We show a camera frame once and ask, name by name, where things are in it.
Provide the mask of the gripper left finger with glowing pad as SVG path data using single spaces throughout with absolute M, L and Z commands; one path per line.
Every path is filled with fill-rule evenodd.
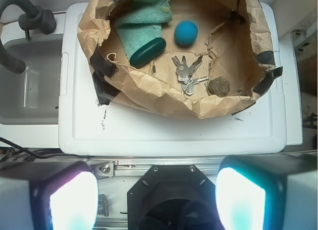
M 2 162 L 2 230 L 91 230 L 98 183 L 90 166 L 76 162 Z

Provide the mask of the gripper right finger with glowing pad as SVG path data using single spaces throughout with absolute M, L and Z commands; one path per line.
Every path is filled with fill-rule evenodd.
M 318 157 L 229 155 L 220 164 L 215 198 L 227 230 L 316 230 Z

